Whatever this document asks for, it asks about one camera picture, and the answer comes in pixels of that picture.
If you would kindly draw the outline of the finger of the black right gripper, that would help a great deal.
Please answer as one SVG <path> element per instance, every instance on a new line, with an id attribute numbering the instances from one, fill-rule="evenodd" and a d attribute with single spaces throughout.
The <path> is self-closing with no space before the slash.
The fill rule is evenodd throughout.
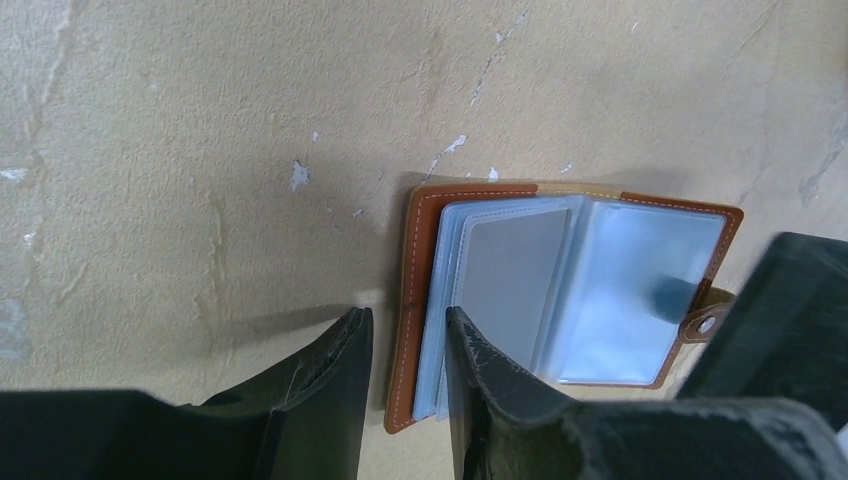
<path id="1" fill-rule="evenodd" d="M 847 424 L 847 244 L 782 232 L 677 393 L 779 397 Z"/>

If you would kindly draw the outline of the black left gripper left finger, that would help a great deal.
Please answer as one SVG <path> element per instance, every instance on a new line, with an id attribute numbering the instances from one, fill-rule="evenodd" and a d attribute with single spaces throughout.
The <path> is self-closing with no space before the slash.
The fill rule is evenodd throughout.
<path id="1" fill-rule="evenodd" d="M 353 308 L 296 353 L 199 405 L 137 390 L 5 392 L 5 479 L 353 479 L 373 313 Z"/>

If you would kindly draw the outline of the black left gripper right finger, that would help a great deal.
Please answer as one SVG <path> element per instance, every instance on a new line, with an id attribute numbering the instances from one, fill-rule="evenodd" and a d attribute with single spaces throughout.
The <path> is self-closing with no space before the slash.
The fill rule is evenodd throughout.
<path id="1" fill-rule="evenodd" d="M 847 459 L 811 408 L 787 399 L 579 401 L 446 312 L 458 479 L 843 479 Z"/>

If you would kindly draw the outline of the brown leather card holder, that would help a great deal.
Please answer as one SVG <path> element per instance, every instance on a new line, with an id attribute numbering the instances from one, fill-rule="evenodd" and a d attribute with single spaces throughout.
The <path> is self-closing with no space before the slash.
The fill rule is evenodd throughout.
<path id="1" fill-rule="evenodd" d="M 558 208 L 570 224 L 527 370 L 565 385 L 659 389 L 684 345 L 715 334 L 734 297 L 713 281 L 740 208 L 592 184 L 421 185 L 403 230 L 388 433 L 448 414 L 446 311 L 458 307 L 465 221 Z"/>

